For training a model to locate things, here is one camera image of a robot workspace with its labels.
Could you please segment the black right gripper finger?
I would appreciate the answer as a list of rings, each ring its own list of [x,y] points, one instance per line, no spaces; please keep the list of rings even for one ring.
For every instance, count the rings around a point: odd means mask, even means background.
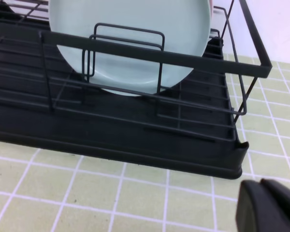
[[[290,189],[272,179],[242,181],[235,220],[239,232],[290,232]]]

